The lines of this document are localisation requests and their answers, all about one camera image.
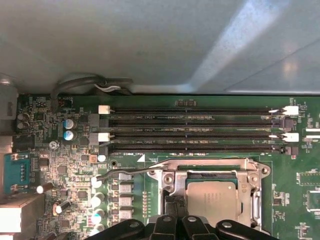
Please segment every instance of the cpu socket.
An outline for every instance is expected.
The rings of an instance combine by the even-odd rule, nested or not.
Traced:
[[[168,159],[150,166],[158,181],[158,214],[165,197],[184,197],[190,215],[205,217],[211,226],[234,220],[261,231],[263,178],[268,165],[249,158]]]

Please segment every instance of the blue serial port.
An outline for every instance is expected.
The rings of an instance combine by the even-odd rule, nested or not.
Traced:
[[[4,193],[28,192],[30,184],[30,153],[19,152],[4,156]]]

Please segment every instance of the gray metal panel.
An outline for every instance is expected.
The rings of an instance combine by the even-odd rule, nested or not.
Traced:
[[[320,92],[318,0],[0,4],[0,73],[21,91],[90,72],[131,77],[136,93]]]

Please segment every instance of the green circuit board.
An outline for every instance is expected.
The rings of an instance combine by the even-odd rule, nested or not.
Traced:
[[[316,137],[306,138],[307,135],[316,135],[317,131],[306,132],[306,129],[319,128],[319,102],[320,97],[311,96],[61,96],[58,112],[52,113],[49,96],[21,95],[18,99],[18,113],[28,114],[29,118],[26,120],[28,125],[17,131],[22,135],[35,135],[35,148],[30,151],[30,158],[33,160],[31,171],[36,174],[30,177],[33,183],[30,189],[48,181],[55,184],[52,191],[46,192],[46,215],[38,221],[39,234],[56,231],[72,232],[72,239],[88,237],[93,229],[89,217],[93,213],[90,199],[96,192],[105,196],[99,206],[106,212],[101,223],[107,228],[119,222],[118,190],[112,187],[119,180],[111,178],[100,188],[91,187],[93,176],[102,175],[113,168],[142,169],[167,159],[248,157],[271,167],[270,176],[262,180],[262,228],[281,240],[316,240],[320,235],[317,227],[320,221],[320,145]],[[98,114],[99,105],[132,109],[279,109],[299,106],[299,115],[290,117],[294,121],[291,132],[299,133],[299,142],[285,143],[298,147],[299,151],[298,154],[206,150],[177,153],[142,149],[109,151],[106,161],[99,162],[97,156],[102,154],[101,149],[98,145],[90,144],[90,135],[98,128],[93,115]],[[66,130],[63,122],[66,119],[76,122],[76,127],[72,129],[76,134],[74,140],[64,139]],[[263,126],[250,130],[280,131],[278,128],[270,130]],[[58,143],[57,149],[50,148],[52,141]],[[215,144],[226,144],[227,141],[222,139]],[[256,139],[235,140],[232,143],[282,144]],[[132,217],[147,223],[150,216],[158,214],[158,183],[146,177],[146,173],[135,175],[132,181]],[[54,215],[53,205],[64,200],[70,200],[71,207],[61,215]]]

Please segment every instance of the motherboard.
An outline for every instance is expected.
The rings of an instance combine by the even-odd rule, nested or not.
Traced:
[[[52,111],[49,96],[21,95],[5,190],[36,192],[41,186],[45,215],[37,221],[38,236],[68,232],[69,239],[81,240],[126,219],[146,224],[161,214],[161,195],[177,193],[175,173],[188,168],[182,190],[190,213],[206,214],[212,224],[226,214],[281,240],[315,240],[319,101],[60,96]],[[166,161],[179,168],[155,177]],[[138,171],[150,167],[154,171]],[[242,174],[249,174],[245,184]]]

